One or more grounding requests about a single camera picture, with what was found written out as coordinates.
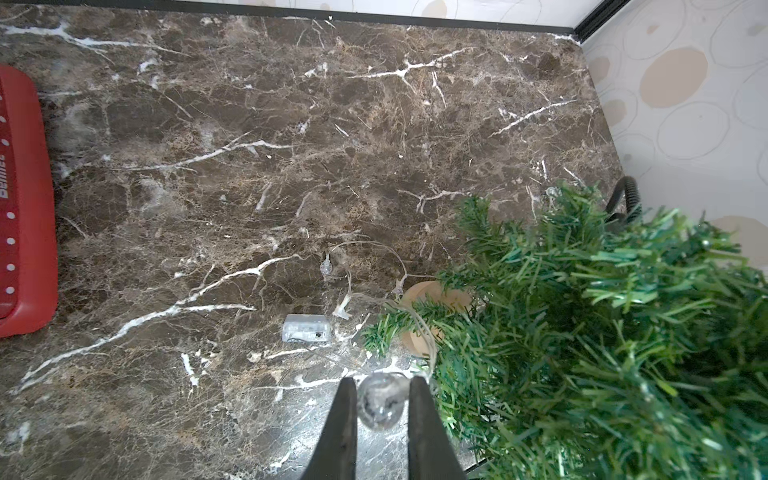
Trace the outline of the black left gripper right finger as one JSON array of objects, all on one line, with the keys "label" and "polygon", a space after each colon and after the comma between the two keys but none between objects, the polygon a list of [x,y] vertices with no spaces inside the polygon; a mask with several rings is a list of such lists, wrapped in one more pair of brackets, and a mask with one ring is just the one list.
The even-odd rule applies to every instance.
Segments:
[{"label": "black left gripper right finger", "polygon": [[467,479],[423,377],[412,378],[409,385],[408,478]]}]

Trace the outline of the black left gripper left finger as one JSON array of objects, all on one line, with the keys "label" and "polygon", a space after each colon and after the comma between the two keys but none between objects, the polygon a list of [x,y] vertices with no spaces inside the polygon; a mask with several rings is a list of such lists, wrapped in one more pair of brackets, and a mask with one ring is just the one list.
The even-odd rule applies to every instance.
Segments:
[{"label": "black left gripper left finger", "polygon": [[356,383],[353,378],[345,377],[339,383],[302,480],[356,478],[357,422]]}]

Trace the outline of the clear plastic battery box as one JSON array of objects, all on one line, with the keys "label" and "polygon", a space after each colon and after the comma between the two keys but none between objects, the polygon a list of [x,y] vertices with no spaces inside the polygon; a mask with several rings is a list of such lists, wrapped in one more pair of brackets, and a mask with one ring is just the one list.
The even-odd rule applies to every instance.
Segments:
[{"label": "clear plastic battery box", "polygon": [[326,343],[332,338],[332,326],[322,314],[288,314],[282,324],[281,338],[286,343]]}]

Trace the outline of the green artificial christmas tree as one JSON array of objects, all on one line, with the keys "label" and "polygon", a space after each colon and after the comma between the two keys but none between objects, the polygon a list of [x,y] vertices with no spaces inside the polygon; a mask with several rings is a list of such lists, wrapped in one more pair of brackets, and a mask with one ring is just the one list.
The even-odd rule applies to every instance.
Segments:
[{"label": "green artificial christmas tree", "polygon": [[617,218],[564,187],[531,225],[466,198],[469,294],[389,310],[364,333],[386,353],[436,331],[437,407],[491,479],[763,479],[767,280],[730,236],[675,210]]}]

